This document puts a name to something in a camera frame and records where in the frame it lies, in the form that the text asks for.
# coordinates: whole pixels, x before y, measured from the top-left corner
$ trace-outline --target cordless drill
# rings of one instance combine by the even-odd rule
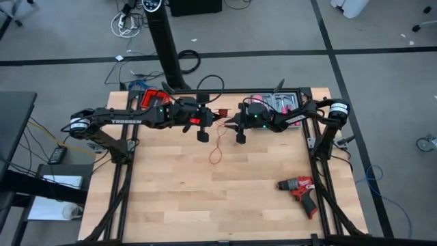
[[[313,218],[313,215],[317,212],[317,206],[315,206],[314,201],[309,197],[309,193],[314,189],[311,177],[299,176],[297,178],[284,180],[278,182],[277,187],[280,191],[292,191],[292,195],[296,201],[302,203],[308,218]]]

